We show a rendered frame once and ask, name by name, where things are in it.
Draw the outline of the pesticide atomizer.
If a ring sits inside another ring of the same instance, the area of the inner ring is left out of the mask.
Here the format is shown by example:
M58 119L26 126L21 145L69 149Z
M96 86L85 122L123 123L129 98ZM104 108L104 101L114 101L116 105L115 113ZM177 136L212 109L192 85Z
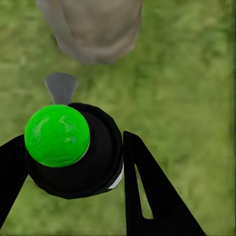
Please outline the pesticide atomizer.
M98 107L70 103L75 76L55 72L44 81L55 105L38 110L26 126L29 176L64 199L111 191L124 173L123 141L114 119Z

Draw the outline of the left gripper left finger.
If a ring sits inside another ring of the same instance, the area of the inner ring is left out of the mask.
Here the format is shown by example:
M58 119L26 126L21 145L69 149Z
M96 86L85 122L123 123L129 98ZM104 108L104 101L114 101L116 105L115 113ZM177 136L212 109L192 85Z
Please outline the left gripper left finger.
M29 174L25 148L24 134L0 147L0 229Z

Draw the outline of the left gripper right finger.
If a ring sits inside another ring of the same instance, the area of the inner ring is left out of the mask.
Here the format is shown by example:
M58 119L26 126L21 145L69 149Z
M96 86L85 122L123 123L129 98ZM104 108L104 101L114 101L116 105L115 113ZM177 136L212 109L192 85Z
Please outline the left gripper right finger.
M142 139L123 132L127 236L206 236ZM142 215L137 166L154 219Z

